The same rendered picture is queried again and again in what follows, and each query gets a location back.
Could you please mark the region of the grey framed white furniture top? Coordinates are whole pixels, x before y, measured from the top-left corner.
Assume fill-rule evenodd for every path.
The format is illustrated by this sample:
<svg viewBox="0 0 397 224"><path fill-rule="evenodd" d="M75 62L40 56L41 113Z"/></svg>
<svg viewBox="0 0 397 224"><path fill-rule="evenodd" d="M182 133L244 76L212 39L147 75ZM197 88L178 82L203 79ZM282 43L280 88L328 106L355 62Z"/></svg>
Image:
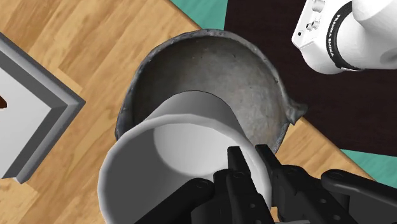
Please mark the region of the grey framed white furniture top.
<svg viewBox="0 0 397 224"><path fill-rule="evenodd" d="M0 178L25 183L85 100L0 32Z"/></svg>

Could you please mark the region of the grey metal bowl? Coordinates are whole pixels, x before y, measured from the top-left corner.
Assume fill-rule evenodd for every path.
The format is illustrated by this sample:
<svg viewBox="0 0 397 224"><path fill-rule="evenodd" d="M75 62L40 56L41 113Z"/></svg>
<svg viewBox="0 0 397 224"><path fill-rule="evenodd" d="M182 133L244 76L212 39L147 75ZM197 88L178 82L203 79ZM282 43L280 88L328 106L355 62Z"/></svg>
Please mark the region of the grey metal bowl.
<svg viewBox="0 0 397 224"><path fill-rule="evenodd" d="M166 99L199 90L224 100L253 144L277 152L307 106L291 99L268 58L229 31L201 29L156 46L135 71L115 127L117 139Z"/></svg>

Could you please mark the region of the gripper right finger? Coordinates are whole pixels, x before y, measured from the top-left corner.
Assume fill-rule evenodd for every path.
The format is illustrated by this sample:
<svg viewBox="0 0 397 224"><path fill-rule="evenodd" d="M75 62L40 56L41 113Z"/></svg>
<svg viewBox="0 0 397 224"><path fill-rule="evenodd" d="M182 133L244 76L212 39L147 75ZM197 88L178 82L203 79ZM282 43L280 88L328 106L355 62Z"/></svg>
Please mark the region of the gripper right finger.
<svg viewBox="0 0 397 224"><path fill-rule="evenodd" d="M282 165L266 144L255 147L272 184L272 205L283 222L397 224L397 188L340 169L314 178Z"/></svg>

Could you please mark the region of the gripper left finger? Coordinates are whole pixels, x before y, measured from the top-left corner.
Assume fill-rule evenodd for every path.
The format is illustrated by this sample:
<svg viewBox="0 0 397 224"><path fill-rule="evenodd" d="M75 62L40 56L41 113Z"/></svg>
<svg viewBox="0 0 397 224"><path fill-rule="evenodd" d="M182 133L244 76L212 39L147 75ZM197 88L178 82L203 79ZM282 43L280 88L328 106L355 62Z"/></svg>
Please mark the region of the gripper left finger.
<svg viewBox="0 0 397 224"><path fill-rule="evenodd" d="M229 147L227 157L212 181L187 181L134 224L275 224L240 148Z"/></svg>

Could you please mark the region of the white cup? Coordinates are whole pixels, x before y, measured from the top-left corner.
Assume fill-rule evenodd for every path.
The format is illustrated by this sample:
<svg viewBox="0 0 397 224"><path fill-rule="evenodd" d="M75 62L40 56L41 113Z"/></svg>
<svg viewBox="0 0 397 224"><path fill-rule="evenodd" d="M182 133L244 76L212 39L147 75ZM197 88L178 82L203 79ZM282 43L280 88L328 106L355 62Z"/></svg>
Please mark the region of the white cup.
<svg viewBox="0 0 397 224"><path fill-rule="evenodd" d="M134 224L192 178L212 179L239 146L253 183L267 203L272 187L265 164L230 106L207 92L165 100L108 151L97 193L106 224Z"/></svg>

